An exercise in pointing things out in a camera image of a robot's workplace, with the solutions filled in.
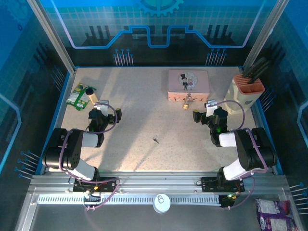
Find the green snack package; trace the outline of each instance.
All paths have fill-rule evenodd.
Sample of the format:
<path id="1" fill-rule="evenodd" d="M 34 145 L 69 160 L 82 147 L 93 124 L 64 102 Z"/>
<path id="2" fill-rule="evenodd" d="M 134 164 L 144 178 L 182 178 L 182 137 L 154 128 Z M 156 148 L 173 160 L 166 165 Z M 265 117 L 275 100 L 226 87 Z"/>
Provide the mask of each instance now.
<path id="1" fill-rule="evenodd" d="M 88 88 L 96 90 L 94 87 L 78 83 L 77 87 L 75 87 L 72 94 L 66 100 L 66 104 L 74 106 L 79 111 L 86 108 L 90 100 L 89 97 L 86 95 L 86 89 Z"/>

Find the small key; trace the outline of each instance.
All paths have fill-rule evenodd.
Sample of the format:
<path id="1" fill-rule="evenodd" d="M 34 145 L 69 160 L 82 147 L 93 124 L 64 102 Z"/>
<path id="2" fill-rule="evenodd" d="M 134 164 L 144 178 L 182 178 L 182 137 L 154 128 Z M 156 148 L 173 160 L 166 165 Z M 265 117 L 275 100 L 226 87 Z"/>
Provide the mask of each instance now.
<path id="1" fill-rule="evenodd" d="M 159 143 L 159 142 L 157 141 L 156 138 L 157 138 L 157 136 L 154 136 L 154 137 L 153 137 L 153 140 L 154 140 L 156 143 Z"/>

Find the white vent grille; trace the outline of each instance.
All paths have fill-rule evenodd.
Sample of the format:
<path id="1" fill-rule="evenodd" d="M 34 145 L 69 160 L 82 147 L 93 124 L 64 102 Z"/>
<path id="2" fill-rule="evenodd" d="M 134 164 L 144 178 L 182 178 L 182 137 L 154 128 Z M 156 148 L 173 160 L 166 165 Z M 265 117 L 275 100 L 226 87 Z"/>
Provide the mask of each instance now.
<path id="1" fill-rule="evenodd" d="M 90 198 L 85 204 L 95 205 L 99 204 L 108 197 L 108 195 L 101 196 L 101 200 L 97 202 L 98 198 Z M 151 205 L 153 204 L 155 195 L 114 195 L 106 203 L 106 205 Z M 220 206 L 218 195 L 170 195 L 172 205 L 212 205 Z M 44 205 L 82 205 L 84 197 L 73 194 L 53 194 L 40 195 L 38 204 Z"/>

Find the purple snack bag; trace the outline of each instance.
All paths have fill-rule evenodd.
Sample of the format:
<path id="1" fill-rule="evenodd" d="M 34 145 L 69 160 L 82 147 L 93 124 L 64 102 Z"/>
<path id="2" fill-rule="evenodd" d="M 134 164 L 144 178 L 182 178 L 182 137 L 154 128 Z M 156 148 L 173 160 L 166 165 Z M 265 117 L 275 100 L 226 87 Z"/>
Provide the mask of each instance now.
<path id="1" fill-rule="evenodd" d="M 298 231 L 290 201 L 256 199 L 256 205 L 262 231 Z"/>

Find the white round object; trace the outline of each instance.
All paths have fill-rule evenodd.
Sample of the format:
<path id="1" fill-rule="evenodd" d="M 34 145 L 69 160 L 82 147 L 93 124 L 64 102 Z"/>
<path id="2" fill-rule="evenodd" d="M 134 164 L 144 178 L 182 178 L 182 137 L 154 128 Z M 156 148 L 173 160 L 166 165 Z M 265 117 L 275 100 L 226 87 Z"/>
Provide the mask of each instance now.
<path id="1" fill-rule="evenodd" d="M 157 213 L 165 213 L 171 205 L 170 198 L 165 194 L 159 194 L 155 197 L 153 207 Z"/>

